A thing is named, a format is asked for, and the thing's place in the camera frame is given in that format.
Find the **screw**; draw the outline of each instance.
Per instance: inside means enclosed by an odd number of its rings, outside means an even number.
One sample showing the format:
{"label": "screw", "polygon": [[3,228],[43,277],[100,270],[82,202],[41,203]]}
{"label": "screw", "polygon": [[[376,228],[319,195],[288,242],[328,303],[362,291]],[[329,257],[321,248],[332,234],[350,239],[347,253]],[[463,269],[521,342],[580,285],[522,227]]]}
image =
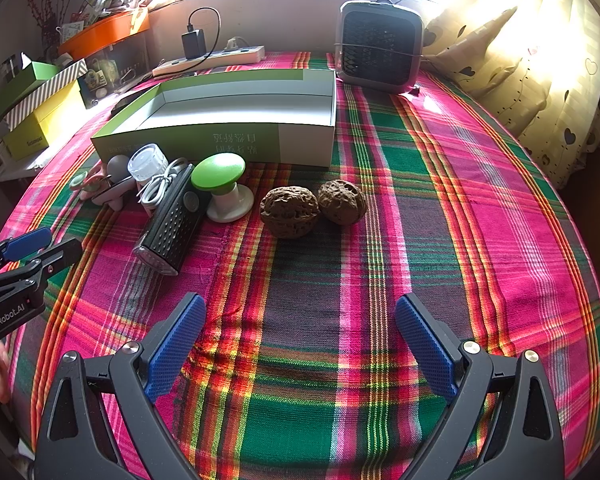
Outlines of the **screw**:
{"label": "screw", "polygon": [[62,356],[62,361],[65,363],[72,363],[78,358],[78,352],[75,350],[69,350],[66,354]]}
{"label": "screw", "polygon": [[537,363],[540,358],[533,350],[527,350],[525,352],[525,359],[527,361],[531,361],[532,363]]}
{"label": "screw", "polygon": [[140,349],[140,345],[135,341],[129,341],[122,345],[122,351],[125,354],[135,354]]}
{"label": "screw", "polygon": [[465,352],[469,352],[469,354],[477,354],[480,351],[480,345],[475,341],[465,341],[462,348],[464,348]]}

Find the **coiled white cord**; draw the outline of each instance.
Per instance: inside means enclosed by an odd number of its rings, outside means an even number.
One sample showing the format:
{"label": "coiled white cord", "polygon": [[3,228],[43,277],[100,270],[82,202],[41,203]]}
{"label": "coiled white cord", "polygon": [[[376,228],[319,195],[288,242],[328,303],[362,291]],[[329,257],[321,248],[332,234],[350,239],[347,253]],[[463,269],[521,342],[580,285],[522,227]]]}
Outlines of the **coiled white cord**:
{"label": "coiled white cord", "polygon": [[151,180],[142,186],[136,196],[140,197],[140,203],[147,209],[155,209],[164,198],[167,189],[178,173],[188,165],[187,159],[180,157],[167,166],[164,173],[151,177]]}

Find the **transparent bottle cap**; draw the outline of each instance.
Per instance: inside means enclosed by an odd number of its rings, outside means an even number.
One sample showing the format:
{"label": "transparent bottle cap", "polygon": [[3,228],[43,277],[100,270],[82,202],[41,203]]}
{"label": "transparent bottle cap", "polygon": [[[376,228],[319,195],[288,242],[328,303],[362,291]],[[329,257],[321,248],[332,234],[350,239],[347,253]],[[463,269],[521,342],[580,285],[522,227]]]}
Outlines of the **transparent bottle cap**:
{"label": "transparent bottle cap", "polygon": [[127,169],[138,182],[145,182],[152,176],[164,173],[169,163],[156,144],[140,148],[129,160]]}

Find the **power strip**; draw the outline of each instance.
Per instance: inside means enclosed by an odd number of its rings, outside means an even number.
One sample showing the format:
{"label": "power strip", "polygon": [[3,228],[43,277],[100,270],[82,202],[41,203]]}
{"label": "power strip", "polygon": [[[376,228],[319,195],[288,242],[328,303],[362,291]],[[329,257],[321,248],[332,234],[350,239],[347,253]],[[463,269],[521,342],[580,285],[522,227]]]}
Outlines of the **power strip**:
{"label": "power strip", "polygon": [[[195,59],[181,57],[173,61],[166,61],[154,68],[154,77],[169,75],[174,72],[186,72],[187,69],[193,68],[194,65],[200,63],[203,57],[200,56]],[[264,58],[265,52],[263,46],[250,46],[249,48],[240,48],[231,52],[219,50],[211,54],[204,62],[195,67],[194,70],[206,70],[207,68],[215,68],[216,66],[246,65],[257,63]]]}

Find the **space heater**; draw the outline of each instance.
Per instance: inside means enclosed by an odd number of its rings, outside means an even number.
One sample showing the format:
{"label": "space heater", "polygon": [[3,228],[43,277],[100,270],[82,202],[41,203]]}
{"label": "space heater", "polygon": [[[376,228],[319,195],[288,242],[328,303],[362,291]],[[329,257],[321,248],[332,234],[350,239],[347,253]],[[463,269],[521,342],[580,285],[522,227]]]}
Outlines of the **space heater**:
{"label": "space heater", "polygon": [[392,94],[409,91],[422,54],[422,19],[404,7],[368,0],[340,7],[336,72],[345,83]]}

